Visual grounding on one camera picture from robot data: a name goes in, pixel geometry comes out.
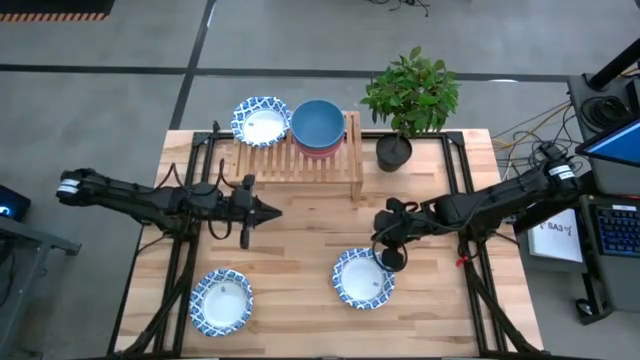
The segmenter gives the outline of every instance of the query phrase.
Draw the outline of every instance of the stacked bowls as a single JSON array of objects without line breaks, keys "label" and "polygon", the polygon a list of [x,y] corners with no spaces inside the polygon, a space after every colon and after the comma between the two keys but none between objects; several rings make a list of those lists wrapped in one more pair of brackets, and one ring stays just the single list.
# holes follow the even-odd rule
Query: stacked bowls
[{"label": "stacked bowls", "polygon": [[307,101],[293,113],[291,132],[301,153],[312,159],[325,159],[338,152],[342,145],[344,116],[328,101]]}]

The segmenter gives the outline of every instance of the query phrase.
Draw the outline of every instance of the black plant pot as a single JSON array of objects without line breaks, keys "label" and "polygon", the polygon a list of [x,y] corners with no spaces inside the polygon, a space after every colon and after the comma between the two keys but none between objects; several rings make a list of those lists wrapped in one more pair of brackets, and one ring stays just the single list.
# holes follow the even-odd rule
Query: black plant pot
[{"label": "black plant pot", "polygon": [[384,135],[376,143],[378,167],[387,172],[396,171],[409,160],[412,152],[411,142],[406,137],[398,137],[397,134]]}]

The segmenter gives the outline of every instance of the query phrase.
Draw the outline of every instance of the potted plant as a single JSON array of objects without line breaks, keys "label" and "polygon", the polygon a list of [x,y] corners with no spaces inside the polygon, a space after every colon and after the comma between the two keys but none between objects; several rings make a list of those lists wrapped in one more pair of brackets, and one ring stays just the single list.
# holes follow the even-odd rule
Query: potted plant
[{"label": "potted plant", "polygon": [[411,50],[409,58],[400,55],[387,70],[367,85],[367,97],[374,123],[391,119],[396,134],[384,135],[376,144],[378,166],[395,171],[409,160],[412,147],[408,138],[429,130],[440,131],[458,106],[455,73],[444,61],[431,62],[420,57],[421,48]]}]

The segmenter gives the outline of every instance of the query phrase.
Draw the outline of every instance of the white plate center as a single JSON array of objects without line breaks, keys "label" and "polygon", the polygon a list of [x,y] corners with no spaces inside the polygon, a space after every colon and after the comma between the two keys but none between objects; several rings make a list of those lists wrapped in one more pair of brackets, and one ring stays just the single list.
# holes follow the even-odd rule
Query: white plate center
[{"label": "white plate center", "polygon": [[342,270],[342,287],[355,300],[369,300],[382,290],[383,273],[373,259],[349,260]]},{"label": "white plate center", "polygon": [[214,285],[204,298],[204,317],[213,326],[233,325],[242,318],[247,296],[240,284],[222,282]]},{"label": "white plate center", "polygon": [[270,109],[257,110],[244,121],[245,139],[255,142],[275,140],[285,128],[285,120],[279,113]]}]

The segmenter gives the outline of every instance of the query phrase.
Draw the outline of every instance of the green leaves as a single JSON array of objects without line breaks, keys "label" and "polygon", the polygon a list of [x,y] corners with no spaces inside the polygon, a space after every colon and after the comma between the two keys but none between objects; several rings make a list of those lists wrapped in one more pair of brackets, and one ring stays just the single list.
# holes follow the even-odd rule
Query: green leaves
[{"label": "green leaves", "polygon": [[439,131],[458,106],[455,73],[447,71],[443,60],[420,57],[421,48],[411,50],[400,61],[372,79],[367,97],[360,103],[372,110],[376,123],[391,120],[391,128],[406,136]]},{"label": "green leaves", "polygon": [[422,51],[422,47],[420,46],[414,47],[413,50],[411,50],[411,53],[409,54],[409,60],[413,60],[417,58],[418,55],[420,55],[421,51]]}]

